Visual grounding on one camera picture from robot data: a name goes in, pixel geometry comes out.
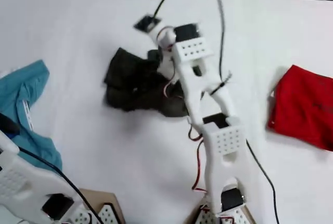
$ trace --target cardboard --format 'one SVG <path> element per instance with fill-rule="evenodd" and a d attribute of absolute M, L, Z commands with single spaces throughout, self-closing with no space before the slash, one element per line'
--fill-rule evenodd
<path fill-rule="evenodd" d="M 80 189 L 80 191 L 97 213 L 102 209 L 105 203 L 112 203 L 114 209 L 116 210 L 116 214 L 119 217 L 120 223 L 126 223 L 115 194 L 87 189 Z"/>

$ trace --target red wire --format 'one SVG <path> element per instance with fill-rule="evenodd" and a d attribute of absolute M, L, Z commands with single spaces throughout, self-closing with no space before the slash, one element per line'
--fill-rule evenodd
<path fill-rule="evenodd" d="M 192 190 L 197 190 L 197 191 L 203 191 L 203 192 L 207 192 L 205 189 L 201 189 L 201 188 L 197 188 L 197 185 L 199 183 L 199 179 L 200 179 L 200 146 L 202 145 L 203 140 L 199 143 L 198 147 L 197 147 L 197 162 L 198 162 L 198 173 L 197 173 L 197 179 L 195 181 L 195 183 L 192 186 Z"/>
<path fill-rule="evenodd" d="M 202 134 L 199 134 L 197 137 L 192 138 L 192 137 L 191 137 L 192 129 L 193 129 L 193 127 L 192 127 L 192 125 L 191 125 L 191 127 L 190 127 L 190 129 L 189 129 L 189 131 L 188 131 L 188 138 L 189 138 L 190 140 L 194 141 L 194 142 L 197 142 L 197 141 L 199 141 L 199 140 L 202 138 Z"/>

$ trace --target white plastic part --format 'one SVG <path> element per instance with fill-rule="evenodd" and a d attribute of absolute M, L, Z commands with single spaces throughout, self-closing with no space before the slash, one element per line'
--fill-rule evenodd
<path fill-rule="evenodd" d="M 168 49 L 176 42 L 176 35 L 173 32 L 173 27 L 166 26 L 162 21 L 155 25 L 148 35 L 154 43 L 162 49 Z"/>
<path fill-rule="evenodd" d="M 19 157 L 17 149 L 11 148 L 10 142 L 12 143 L 0 132 L 0 146 L 3 150 L 0 153 L 0 205 L 4 205 L 18 218 L 31 223 L 51 224 L 54 221 L 42 211 L 42 207 L 50 195 L 63 194 L 74 201 L 59 220 L 65 222 L 81 204 L 79 195 L 54 172 L 36 168 Z"/>
<path fill-rule="evenodd" d="M 69 217 L 68 221 L 73 224 L 89 224 L 90 223 L 90 215 L 87 210 L 81 204 L 80 207 L 76 209 L 76 211 Z"/>
<path fill-rule="evenodd" d="M 18 154 L 20 149 L 14 142 L 11 141 L 11 139 L 0 131 L 0 152 L 1 151 L 9 151 L 13 154 Z"/>
<path fill-rule="evenodd" d="M 92 216 L 92 223 L 91 224 L 99 224 L 96 217 L 91 213 Z M 116 216 L 112 210 L 110 205 L 104 205 L 101 211 L 99 212 L 98 216 L 102 219 L 104 224 L 118 224 Z"/>
<path fill-rule="evenodd" d="M 164 24 L 160 22 L 158 27 L 149 33 L 157 46 L 161 45 L 157 35 L 163 27 Z M 242 126 L 237 118 L 227 86 L 219 87 L 222 82 L 218 73 L 219 69 L 211 60 L 213 52 L 205 39 L 199 37 L 174 44 L 170 42 L 169 45 L 172 45 L 171 56 L 180 78 L 190 122 L 203 136 L 207 155 L 206 187 L 211 201 L 211 211 L 218 215 L 222 212 L 221 194 L 223 191 L 238 188 L 242 196 L 245 196 L 243 201 L 247 200 L 243 184 L 249 178 L 246 139 L 243 136 Z M 195 67 L 199 67 L 200 76 L 195 73 Z M 214 122 L 204 125 L 200 110 L 201 93 L 204 91 L 209 94 L 214 91 L 211 96 L 221 111 L 228 116 L 229 127 L 220 129 Z M 238 206 L 235 210 L 239 210 L 243 205 Z"/>
<path fill-rule="evenodd" d="M 235 224 L 251 224 L 246 215 L 243 213 L 242 209 L 234 210 L 228 215 L 235 220 Z M 195 222 L 196 224 L 220 224 L 218 218 L 211 211 L 201 210 L 198 219 Z M 222 219 L 222 224 L 232 224 L 231 220 Z"/>
<path fill-rule="evenodd" d="M 206 189 L 210 196 L 210 207 L 216 214 L 222 210 L 223 191 L 238 188 L 242 195 L 247 195 L 242 183 L 249 178 L 246 139 L 238 118 L 229 117 L 227 122 L 229 127 L 219 129 L 214 122 L 211 122 L 205 124 L 202 129 L 207 156 Z M 236 184 L 230 185 L 233 179 L 236 180 Z"/>
<path fill-rule="evenodd" d="M 198 132 L 201 132 L 203 126 L 200 111 L 201 93 L 206 91 L 210 94 L 221 84 L 218 70 L 211 61 L 212 55 L 204 38 L 178 42 L 172 47 L 172 56 L 184 91 L 185 103 L 191 122 Z M 196 66 L 200 68 L 202 76 L 194 73 L 193 68 Z M 217 90 L 212 98 L 224 113 L 229 116 L 235 115 L 232 100 L 225 87 Z"/>

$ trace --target white plastic bracket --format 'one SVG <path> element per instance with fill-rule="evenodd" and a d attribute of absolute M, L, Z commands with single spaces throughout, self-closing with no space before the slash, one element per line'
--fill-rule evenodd
<path fill-rule="evenodd" d="M 63 194 L 73 204 L 59 220 L 65 222 L 81 204 L 75 190 L 56 173 L 36 168 L 18 154 L 18 147 L 0 132 L 0 205 L 13 215 L 35 224 L 51 224 L 54 220 L 43 212 L 50 195 Z"/>

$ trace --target white tablecloth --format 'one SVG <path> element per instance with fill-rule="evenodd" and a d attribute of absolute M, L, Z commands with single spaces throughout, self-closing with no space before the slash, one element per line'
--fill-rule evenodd
<path fill-rule="evenodd" d="M 53 138 L 63 170 L 79 187 L 116 194 L 128 223 L 182 223 L 202 198 L 197 143 L 185 119 L 153 111 L 123 113 L 104 103 L 103 78 L 119 47 L 141 57 L 154 45 L 132 25 L 160 0 L 0 0 L 0 70 L 43 59 L 50 79 L 31 108 L 36 132 Z M 223 72 L 247 137 L 273 180 L 280 222 L 328 223 L 333 155 L 266 132 L 267 96 L 292 64 L 333 77 L 333 4 L 306 0 L 223 0 Z M 159 16 L 199 22 L 219 52 L 216 0 L 167 0 Z M 217 113 L 208 96 L 204 114 Z M 201 150 L 204 161 L 204 150 Z M 275 223 L 272 191 L 253 159 L 249 208 Z"/>

